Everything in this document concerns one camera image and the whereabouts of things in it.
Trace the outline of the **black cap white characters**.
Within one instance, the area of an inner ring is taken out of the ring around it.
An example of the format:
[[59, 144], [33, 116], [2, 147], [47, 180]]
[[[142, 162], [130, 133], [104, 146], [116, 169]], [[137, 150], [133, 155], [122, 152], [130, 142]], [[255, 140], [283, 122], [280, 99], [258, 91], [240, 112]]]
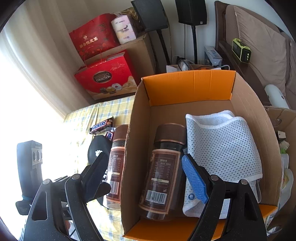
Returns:
[[107, 156], [107, 161], [104, 168], [105, 172], [102, 177], [102, 182], [106, 182], [107, 180], [107, 172], [108, 172], [107, 169], [108, 169], [111, 146], [112, 146], [112, 142], [109, 139], [107, 139], [104, 135], [97, 135], [91, 141], [88, 149], [87, 157], [88, 157], [89, 165], [92, 165], [100, 154], [104, 153]]

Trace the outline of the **brown labelled jar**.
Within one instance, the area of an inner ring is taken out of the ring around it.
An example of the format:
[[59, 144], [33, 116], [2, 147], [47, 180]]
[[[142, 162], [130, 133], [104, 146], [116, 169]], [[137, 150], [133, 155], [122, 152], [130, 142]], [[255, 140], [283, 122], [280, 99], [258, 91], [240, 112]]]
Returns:
[[106, 194], [103, 205], [112, 210], [120, 210], [121, 178], [125, 164], [127, 131], [128, 125], [120, 125], [116, 128], [109, 155], [106, 181], [111, 190]]
[[186, 141], [186, 128], [183, 125], [165, 123], [158, 126], [139, 201], [142, 217], [166, 221], [180, 214], [185, 190], [181, 158]]

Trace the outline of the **light grey mesh cloth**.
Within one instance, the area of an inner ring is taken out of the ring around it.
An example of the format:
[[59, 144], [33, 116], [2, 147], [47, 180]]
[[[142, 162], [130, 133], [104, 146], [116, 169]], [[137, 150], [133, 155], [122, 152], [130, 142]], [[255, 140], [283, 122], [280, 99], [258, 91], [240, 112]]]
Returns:
[[210, 175], [223, 181], [248, 181], [257, 202], [261, 159], [246, 120], [224, 110], [209, 115], [186, 114], [187, 153]]

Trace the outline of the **Snickers bar brown wrapper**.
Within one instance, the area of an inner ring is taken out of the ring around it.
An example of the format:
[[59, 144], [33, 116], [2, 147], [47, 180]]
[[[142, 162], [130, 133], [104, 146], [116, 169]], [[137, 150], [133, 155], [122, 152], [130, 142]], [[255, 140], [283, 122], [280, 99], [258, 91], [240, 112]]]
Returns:
[[96, 133], [102, 133], [108, 131], [113, 127], [114, 117], [103, 120], [89, 129], [89, 133], [95, 135]]

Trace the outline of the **yellow plaid table cloth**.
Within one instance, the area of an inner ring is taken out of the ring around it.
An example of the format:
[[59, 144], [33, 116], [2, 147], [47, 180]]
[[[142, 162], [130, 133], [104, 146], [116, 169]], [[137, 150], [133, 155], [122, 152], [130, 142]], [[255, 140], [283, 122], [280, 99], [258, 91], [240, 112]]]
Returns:
[[[130, 123], [134, 96], [100, 102], [73, 111], [65, 117], [63, 124], [46, 124], [45, 130], [38, 128], [49, 143], [43, 145], [42, 175], [55, 180], [64, 176], [82, 173], [100, 153], [110, 153], [115, 128]], [[113, 119], [113, 128], [97, 135], [90, 133], [96, 124]]]

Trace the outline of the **orange cardboard box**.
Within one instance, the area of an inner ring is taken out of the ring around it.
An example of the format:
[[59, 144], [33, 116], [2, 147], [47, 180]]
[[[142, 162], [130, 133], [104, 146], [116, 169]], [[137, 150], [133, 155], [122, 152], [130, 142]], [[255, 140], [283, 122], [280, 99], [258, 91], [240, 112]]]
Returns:
[[187, 240], [205, 205], [163, 143], [186, 148], [223, 181], [245, 179], [263, 217], [276, 210], [282, 166], [271, 120], [235, 71], [147, 76], [137, 88], [125, 145], [121, 222], [132, 240]]

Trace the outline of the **white sheer curtain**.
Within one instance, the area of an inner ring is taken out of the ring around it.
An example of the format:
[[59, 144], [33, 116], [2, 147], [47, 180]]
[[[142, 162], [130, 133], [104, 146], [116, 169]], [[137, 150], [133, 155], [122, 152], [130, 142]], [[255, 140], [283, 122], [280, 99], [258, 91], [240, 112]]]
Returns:
[[57, 1], [8, 1], [1, 14], [1, 52], [60, 116], [92, 105], [77, 82], [83, 65]]

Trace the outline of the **red chocolate collection gift box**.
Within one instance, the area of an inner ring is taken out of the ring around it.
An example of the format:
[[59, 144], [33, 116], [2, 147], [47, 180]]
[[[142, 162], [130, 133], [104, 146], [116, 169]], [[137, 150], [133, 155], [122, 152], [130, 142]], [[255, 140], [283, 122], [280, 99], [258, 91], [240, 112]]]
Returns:
[[126, 50], [81, 67], [74, 77], [95, 100], [135, 93], [140, 82]]

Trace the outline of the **open brown clutter box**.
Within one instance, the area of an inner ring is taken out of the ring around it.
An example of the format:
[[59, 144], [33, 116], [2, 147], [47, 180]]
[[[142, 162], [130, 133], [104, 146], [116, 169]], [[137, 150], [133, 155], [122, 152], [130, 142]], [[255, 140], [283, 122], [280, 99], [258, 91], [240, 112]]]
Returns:
[[266, 220], [270, 237], [283, 229], [295, 209], [295, 111], [273, 106], [265, 110], [274, 127], [281, 157], [280, 200], [277, 210]]

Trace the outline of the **white dome device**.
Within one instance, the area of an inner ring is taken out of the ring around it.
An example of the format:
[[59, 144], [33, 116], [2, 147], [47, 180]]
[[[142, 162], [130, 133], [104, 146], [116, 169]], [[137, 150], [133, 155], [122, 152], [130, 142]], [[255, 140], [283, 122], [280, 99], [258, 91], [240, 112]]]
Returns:
[[273, 84], [268, 84], [265, 86], [264, 90], [272, 106], [289, 109], [287, 101], [279, 88]]

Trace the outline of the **white box on floor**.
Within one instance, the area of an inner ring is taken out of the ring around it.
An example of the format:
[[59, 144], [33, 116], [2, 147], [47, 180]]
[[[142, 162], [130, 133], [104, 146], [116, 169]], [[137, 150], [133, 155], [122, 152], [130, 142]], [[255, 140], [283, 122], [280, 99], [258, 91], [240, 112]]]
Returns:
[[204, 47], [204, 63], [208, 66], [221, 67], [222, 57], [212, 46]]

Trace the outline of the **green portable radio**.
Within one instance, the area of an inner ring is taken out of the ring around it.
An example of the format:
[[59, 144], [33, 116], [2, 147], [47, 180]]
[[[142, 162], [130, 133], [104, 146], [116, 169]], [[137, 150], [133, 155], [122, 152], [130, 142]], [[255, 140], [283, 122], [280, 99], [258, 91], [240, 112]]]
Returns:
[[246, 46], [240, 39], [232, 40], [232, 52], [243, 63], [249, 63], [251, 57], [251, 49]]

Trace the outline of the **brown cardboard box behind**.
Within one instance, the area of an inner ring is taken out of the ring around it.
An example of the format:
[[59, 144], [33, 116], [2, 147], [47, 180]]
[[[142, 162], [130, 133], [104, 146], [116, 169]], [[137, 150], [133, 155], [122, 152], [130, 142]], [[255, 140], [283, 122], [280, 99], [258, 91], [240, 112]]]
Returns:
[[128, 52], [138, 78], [155, 75], [156, 61], [148, 33], [141, 35], [136, 40], [95, 55], [87, 59], [85, 63], [89, 65], [97, 60], [107, 58], [124, 50]]

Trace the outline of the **red tea gift bag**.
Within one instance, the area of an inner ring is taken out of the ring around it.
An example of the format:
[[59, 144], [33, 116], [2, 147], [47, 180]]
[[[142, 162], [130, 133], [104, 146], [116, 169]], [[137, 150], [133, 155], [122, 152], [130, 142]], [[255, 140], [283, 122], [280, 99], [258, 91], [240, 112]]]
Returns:
[[83, 61], [120, 45], [111, 22], [114, 14], [102, 14], [69, 33]]

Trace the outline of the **brown sofa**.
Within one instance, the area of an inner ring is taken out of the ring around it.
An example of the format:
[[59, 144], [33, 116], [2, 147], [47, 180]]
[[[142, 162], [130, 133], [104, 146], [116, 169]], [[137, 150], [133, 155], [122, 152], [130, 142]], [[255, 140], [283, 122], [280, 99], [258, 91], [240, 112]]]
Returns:
[[215, 48], [239, 73], [263, 105], [271, 105], [268, 85], [295, 109], [295, 40], [263, 16], [242, 6], [215, 1]]

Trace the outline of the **beige sofa cushion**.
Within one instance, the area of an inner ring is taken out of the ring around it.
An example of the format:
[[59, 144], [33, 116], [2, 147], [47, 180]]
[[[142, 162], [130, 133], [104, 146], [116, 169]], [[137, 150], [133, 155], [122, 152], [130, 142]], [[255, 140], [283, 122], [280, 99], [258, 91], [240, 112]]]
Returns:
[[250, 66], [263, 86], [273, 84], [285, 94], [287, 48], [285, 37], [234, 6], [239, 39], [251, 49]]

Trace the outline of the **white tissue pack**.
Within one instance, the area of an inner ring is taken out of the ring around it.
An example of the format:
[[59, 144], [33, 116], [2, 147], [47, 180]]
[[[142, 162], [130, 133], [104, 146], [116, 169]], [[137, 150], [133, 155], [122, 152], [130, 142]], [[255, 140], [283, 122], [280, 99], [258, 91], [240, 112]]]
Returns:
[[121, 15], [111, 21], [113, 30], [121, 45], [137, 39], [137, 30], [129, 15]]

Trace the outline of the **right black speaker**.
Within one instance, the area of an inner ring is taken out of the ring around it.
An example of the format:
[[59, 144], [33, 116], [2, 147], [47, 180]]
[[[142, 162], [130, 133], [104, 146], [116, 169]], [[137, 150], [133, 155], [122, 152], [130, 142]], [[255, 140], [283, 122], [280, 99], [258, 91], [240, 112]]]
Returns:
[[196, 27], [207, 24], [205, 0], [175, 0], [179, 23], [191, 26], [194, 48], [194, 63], [198, 63]]

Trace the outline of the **black speaker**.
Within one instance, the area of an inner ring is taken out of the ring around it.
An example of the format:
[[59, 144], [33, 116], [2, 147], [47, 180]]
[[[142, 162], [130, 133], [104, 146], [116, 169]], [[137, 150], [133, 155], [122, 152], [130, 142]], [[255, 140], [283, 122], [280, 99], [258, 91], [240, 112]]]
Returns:
[[175, 0], [179, 23], [191, 26], [194, 48], [194, 63], [198, 63], [196, 27], [207, 24], [205, 0]]
[[146, 32], [157, 32], [166, 63], [170, 65], [171, 61], [162, 34], [162, 29], [167, 29], [169, 27], [169, 22], [162, 2], [160, 0], [135, 0], [131, 1], [131, 3], [144, 30]]

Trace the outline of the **left black speaker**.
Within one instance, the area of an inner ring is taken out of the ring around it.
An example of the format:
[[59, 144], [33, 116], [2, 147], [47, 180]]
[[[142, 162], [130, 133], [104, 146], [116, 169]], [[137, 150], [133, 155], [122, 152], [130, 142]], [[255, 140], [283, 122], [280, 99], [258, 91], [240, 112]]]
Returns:
[[144, 30], [146, 32], [157, 32], [166, 63], [170, 65], [171, 61], [162, 34], [162, 29], [167, 29], [169, 27], [169, 22], [162, 2], [160, 0], [135, 0], [131, 1], [131, 3]]

